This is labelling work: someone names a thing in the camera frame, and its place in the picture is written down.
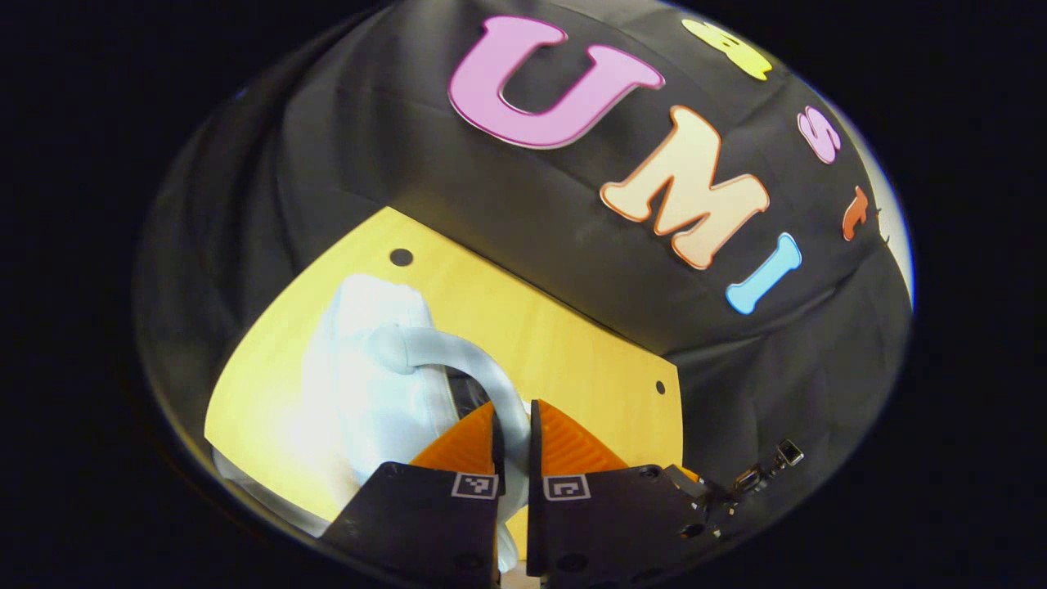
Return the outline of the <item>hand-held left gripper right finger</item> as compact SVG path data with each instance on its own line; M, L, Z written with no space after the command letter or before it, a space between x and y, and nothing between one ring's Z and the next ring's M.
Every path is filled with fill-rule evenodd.
M694 556L714 488L676 465L627 466L582 425L532 403L526 570L542 588L643 588Z

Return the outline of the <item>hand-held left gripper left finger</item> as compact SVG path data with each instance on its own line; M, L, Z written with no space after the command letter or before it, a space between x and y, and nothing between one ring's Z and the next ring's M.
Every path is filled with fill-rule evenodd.
M492 403L407 463L382 463L321 535L418 589L497 589L502 433Z

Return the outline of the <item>white suitcase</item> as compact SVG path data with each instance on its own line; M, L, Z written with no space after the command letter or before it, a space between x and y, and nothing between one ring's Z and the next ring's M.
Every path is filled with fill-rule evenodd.
M519 548L507 523L527 503L530 421L502 366L470 340L435 327L422 294L355 273L316 321L306 344L277 318L254 326L225 366L207 407L205 437L221 475L311 537L386 462L405 465L463 429L450 378L482 390L507 451L497 516L498 568Z

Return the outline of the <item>black backdrop cloth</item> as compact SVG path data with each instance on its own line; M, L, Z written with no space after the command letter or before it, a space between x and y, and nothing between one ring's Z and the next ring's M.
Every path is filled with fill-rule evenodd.
M730 479L797 443L768 525L879 418L912 318L897 203L777 56L661 0L392 0L195 131L147 216L135 327L191 458L254 326L306 344L355 273L631 463Z

